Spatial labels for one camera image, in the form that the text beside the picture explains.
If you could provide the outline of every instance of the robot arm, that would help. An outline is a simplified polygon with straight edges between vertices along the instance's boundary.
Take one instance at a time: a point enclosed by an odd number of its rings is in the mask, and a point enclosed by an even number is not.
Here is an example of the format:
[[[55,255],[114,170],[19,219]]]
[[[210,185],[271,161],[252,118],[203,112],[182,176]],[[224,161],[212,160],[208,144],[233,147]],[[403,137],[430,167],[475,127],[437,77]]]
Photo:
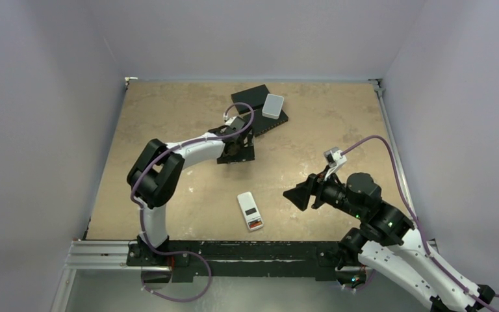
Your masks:
[[[302,211],[307,209],[310,197],[315,196],[313,209],[327,203],[360,220],[359,229],[352,228],[339,242],[338,269],[359,264],[376,269],[432,311],[469,312],[482,308],[432,261],[434,257],[470,289],[470,294],[490,303],[494,296],[490,287],[471,282],[432,247],[431,253],[426,253],[413,222],[381,199],[381,187],[369,174],[355,173],[341,183],[332,169],[339,169],[346,159],[337,148],[324,155],[329,165],[323,172],[309,175],[305,182],[283,195]]]
[[[216,139],[239,131],[245,124],[242,118],[230,118],[225,125],[199,136],[201,142],[195,144],[188,144],[194,139],[174,143],[162,143],[158,139],[148,142],[127,176],[127,182],[131,188],[151,161],[174,146],[180,146],[180,148],[163,157],[157,163],[161,166],[161,170],[159,172],[155,168],[150,170],[136,189],[135,198],[142,205],[149,242],[145,240],[142,233],[139,236],[146,244],[152,244],[158,248],[168,238],[165,224],[166,204],[175,192],[183,169],[210,159],[216,159],[218,164],[255,159],[251,127],[239,135],[224,140]]]

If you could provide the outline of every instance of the gray floor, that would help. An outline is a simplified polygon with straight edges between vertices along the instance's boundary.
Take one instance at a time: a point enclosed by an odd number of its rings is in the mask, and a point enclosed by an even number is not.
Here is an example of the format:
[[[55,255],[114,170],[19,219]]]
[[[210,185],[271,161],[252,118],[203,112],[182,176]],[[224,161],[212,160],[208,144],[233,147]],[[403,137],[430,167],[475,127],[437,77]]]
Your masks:
[[[171,284],[163,292],[192,296],[205,282],[195,278],[194,283]],[[381,274],[357,294],[312,278],[213,278],[207,294],[187,304],[167,302],[140,288],[139,272],[78,271],[67,311],[428,311]]]

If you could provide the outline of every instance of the white remote control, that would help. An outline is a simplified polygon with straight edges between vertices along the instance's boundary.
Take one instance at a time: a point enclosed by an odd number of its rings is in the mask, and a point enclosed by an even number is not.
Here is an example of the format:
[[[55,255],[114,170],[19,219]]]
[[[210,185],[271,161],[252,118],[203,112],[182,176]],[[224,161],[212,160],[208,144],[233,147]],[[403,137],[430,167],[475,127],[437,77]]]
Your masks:
[[[246,219],[246,226],[248,230],[255,231],[263,227],[263,219],[259,213],[259,209],[253,200],[251,192],[245,192],[237,196],[238,203],[242,209],[242,215]]]

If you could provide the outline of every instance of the wooden table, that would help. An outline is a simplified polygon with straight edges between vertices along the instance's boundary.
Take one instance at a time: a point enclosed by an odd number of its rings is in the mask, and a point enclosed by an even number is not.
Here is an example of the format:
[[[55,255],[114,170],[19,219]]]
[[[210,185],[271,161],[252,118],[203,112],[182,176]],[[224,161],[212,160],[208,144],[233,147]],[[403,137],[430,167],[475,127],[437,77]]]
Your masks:
[[[260,83],[132,82],[104,169],[88,239],[134,239],[137,206],[129,200],[126,176],[152,138],[177,142],[202,135],[223,123],[230,94]],[[370,84],[267,83],[285,97],[289,122],[255,139],[255,160],[218,165],[203,162],[185,170],[168,202],[171,239],[251,241],[337,241],[359,226],[356,219],[324,205],[301,212],[282,192],[307,175],[320,172],[322,153],[347,148],[368,135],[387,137],[376,94]],[[345,181],[368,172],[383,197],[402,208],[389,156],[380,141],[369,141],[348,154],[338,173]],[[252,191],[264,227],[249,232],[236,195]]]

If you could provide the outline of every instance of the white wall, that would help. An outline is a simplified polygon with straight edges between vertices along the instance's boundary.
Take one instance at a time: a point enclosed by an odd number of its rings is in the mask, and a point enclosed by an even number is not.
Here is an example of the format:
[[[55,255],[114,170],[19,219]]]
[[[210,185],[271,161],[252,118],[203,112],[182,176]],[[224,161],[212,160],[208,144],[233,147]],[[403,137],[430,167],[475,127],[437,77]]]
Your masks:
[[[122,100],[83,1],[0,1],[0,311],[49,311]]]
[[[126,75],[383,77],[425,0],[89,0]]]
[[[384,83],[429,237],[499,291],[499,1],[428,1]]]

